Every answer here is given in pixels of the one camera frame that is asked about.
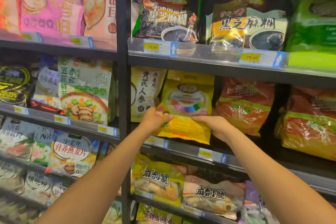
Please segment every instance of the black sesame paste package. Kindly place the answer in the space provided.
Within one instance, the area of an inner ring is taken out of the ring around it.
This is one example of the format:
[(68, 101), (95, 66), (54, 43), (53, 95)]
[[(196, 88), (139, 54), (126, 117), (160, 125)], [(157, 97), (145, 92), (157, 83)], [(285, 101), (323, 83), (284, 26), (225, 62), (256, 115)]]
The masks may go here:
[(287, 3), (286, 0), (208, 1), (212, 13), (206, 15), (206, 41), (216, 50), (229, 47), (281, 51), (288, 24)]
[(27, 106), (35, 88), (38, 56), (4, 49), (0, 53), (0, 102)]
[(143, 0), (139, 29), (135, 36), (196, 43), (200, 1), (189, 0)]

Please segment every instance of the yellow price label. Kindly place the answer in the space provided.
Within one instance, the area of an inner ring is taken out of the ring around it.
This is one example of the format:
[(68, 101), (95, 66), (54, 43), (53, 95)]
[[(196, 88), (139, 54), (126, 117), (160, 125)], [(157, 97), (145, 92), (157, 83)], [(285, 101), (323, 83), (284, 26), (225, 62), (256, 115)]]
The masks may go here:
[(107, 133), (107, 128), (98, 126), (98, 132)]
[(199, 150), (198, 155), (206, 157), (206, 158), (212, 158), (212, 152), (208, 152), (204, 150)]
[(156, 140), (155, 140), (155, 138), (149, 137), (147, 139), (147, 142), (149, 142), (149, 143), (156, 143)]
[(248, 63), (258, 63), (260, 60), (261, 54), (253, 54), (253, 53), (243, 53), (240, 56), (240, 60), (245, 60)]
[(82, 41), (79, 38), (71, 38), (71, 42), (73, 44), (82, 44)]
[(154, 52), (159, 52), (159, 44), (152, 44), (152, 43), (144, 43), (143, 47), (147, 51), (154, 51)]
[(27, 40), (32, 40), (32, 36), (29, 34), (22, 34), (22, 37)]
[(14, 107), (14, 111), (15, 112), (21, 112), (21, 108), (20, 107)]
[(63, 117), (54, 117), (56, 122), (63, 122)]

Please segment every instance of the right hand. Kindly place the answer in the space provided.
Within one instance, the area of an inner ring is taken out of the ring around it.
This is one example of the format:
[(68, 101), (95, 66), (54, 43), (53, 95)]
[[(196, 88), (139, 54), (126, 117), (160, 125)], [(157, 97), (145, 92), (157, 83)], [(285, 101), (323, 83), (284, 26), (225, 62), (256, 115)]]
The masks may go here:
[(212, 129), (212, 134), (221, 141), (229, 144), (229, 138), (226, 136), (226, 132), (235, 129), (225, 118), (221, 116), (206, 116), (199, 115), (191, 117), (194, 121), (201, 121)]

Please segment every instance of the store shelving unit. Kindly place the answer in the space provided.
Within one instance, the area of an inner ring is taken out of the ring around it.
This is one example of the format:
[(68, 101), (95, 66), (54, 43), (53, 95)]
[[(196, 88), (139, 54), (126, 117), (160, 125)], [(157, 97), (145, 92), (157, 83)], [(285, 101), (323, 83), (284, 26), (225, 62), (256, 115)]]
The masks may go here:
[[(211, 57), (211, 47), (197, 44), (196, 57), (173, 56), (167, 53), (152, 54), (145, 52), (144, 41), (138, 38), (130, 38), (130, 0), (116, 0), (117, 3), (117, 40), (118, 50), (108, 51), (99, 49), (85, 49), (76, 47), (64, 47), (48, 44), (29, 42), (14, 42), (0, 40), (0, 47), (19, 50), (38, 51), (52, 55), (73, 56), (79, 58), (106, 59), (117, 62), (118, 65), (118, 94), (119, 94), (119, 119), (109, 128), (101, 128), (98, 125), (68, 121), (59, 118), (54, 113), (36, 109), (19, 108), (13, 105), (0, 103), (0, 114), (63, 130), (69, 133), (119, 144), (136, 126), (130, 122), (130, 66), (149, 66), (163, 69), (183, 70), (190, 72), (207, 73), (219, 76), (248, 77), (258, 81), (288, 83), (310, 87), (336, 88), (336, 74), (332, 72), (320, 72), (290, 67), (286, 63), (289, 53), (283, 53), (282, 64), (277, 67), (250, 66), (239, 63), (241, 50), (225, 50), (227, 55), (221, 59)], [(320, 192), (330, 201), (336, 201), (336, 162), (313, 157), (293, 150), (284, 149), (274, 138), (256, 141), (257, 145), (277, 162), (288, 168), (295, 175), (307, 182), (313, 189)], [(211, 157), (200, 155), (200, 150), (208, 151)], [(239, 178), (249, 179), (248, 175), (234, 156), (228, 146), (206, 146), (200, 144), (186, 144), (181, 140), (165, 140), (151, 137), (141, 148), (141, 152), (157, 154), (165, 158), (184, 162), (214, 171), (224, 172)], [(0, 160), (39, 173), (45, 173), (45, 167), (35, 165), (24, 160), (0, 154)], [(186, 210), (153, 201), (139, 195), (130, 194), (130, 171), (122, 184), (122, 195), (116, 198), (121, 201), (123, 224), (131, 223), (131, 202), (143, 202), (158, 209), (167, 211), (197, 223), (218, 223), (196, 216)], [(223, 224), (235, 223), (223, 220)]]

